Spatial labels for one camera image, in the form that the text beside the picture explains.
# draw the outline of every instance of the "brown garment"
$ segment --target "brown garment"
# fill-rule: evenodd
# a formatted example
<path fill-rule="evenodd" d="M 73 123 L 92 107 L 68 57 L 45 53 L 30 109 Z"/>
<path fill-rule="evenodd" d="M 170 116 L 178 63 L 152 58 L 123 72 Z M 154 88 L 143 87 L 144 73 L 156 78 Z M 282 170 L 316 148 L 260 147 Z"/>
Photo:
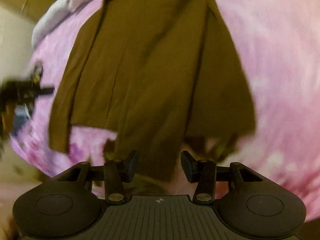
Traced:
<path fill-rule="evenodd" d="M 52 106 L 50 148 L 71 125 L 116 130 L 115 156 L 169 181 L 185 136 L 254 130 L 250 92 L 214 0 L 105 0 L 81 28 Z"/>

